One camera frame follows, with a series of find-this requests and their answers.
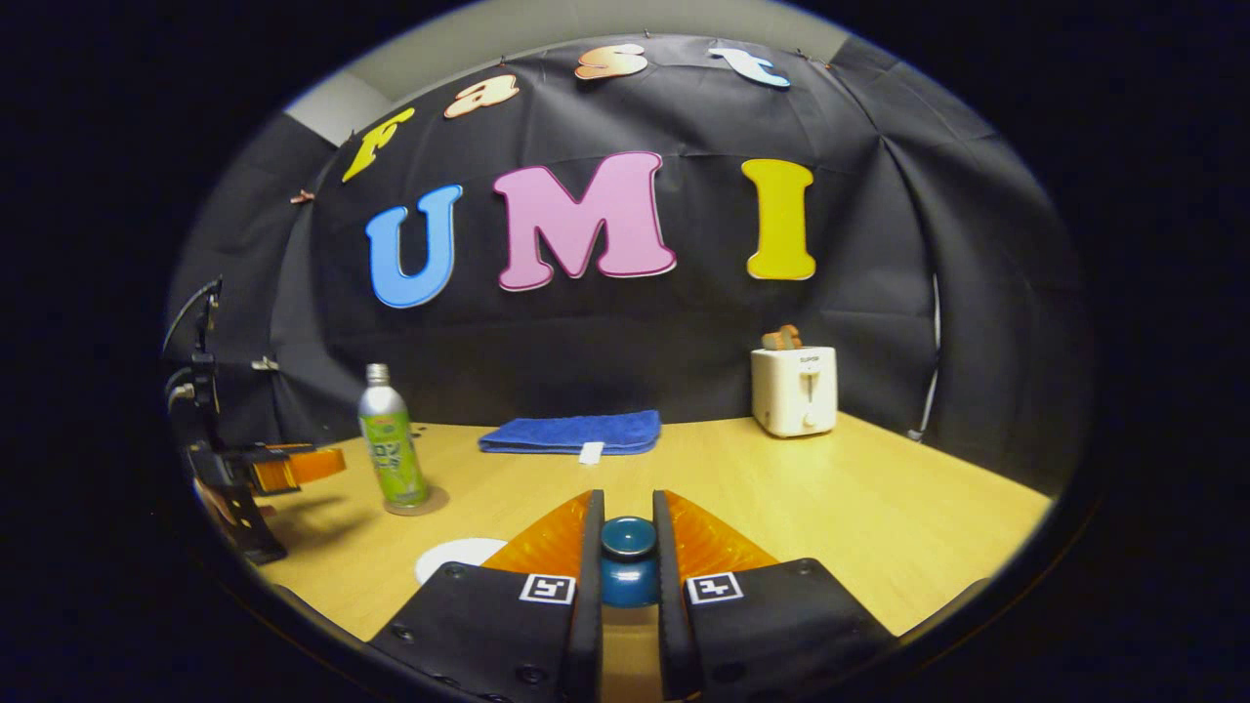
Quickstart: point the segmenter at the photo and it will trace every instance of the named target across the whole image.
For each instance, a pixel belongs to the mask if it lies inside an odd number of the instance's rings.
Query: aluminum bottle
[[[386,364],[369,364],[365,378],[369,387],[358,409],[360,434],[369,447],[385,507],[399,515],[414,514],[429,497],[429,487],[412,449],[408,407],[390,387]]]

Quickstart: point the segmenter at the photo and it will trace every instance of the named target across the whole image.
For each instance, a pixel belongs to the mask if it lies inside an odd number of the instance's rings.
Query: wooden table
[[[416,558],[465,537],[510,539],[592,488],[608,519],[650,519],[671,489],[779,560],[819,559],[886,628],[901,634],[971,582],[994,574],[1050,500],[991,472],[845,413],[828,434],[776,439],[751,418],[666,424],[651,452],[604,457],[486,454],[494,428],[414,423],[438,492],[432,512],[382,510],[365,444],[336,444],[348,470],[261,499],[290,555],[260,572],[361,639],[415,593]],[[660,700],[656,608],[604,609],[605,702]]]

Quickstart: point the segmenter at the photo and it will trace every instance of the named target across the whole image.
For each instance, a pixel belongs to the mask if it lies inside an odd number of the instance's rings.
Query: green label
[[[386,500],[399,505],[425,500],[425,479],[412,450],[408,413],[360,418],[360,432],[369,444],[374,472]]]

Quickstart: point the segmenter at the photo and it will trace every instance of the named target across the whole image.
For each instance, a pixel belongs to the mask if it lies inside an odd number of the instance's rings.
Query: blue towel
[[[478,440],[482,452],[576,454],[602,442],[604,454],[641,454],[660,439],[659,410],[578,418],[518,418]]]

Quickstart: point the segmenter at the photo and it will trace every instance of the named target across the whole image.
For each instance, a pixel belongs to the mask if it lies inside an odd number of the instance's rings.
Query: toaster
[[[820,434],[838,424],[832,346],[751,352],[751,413],[778,437]]]

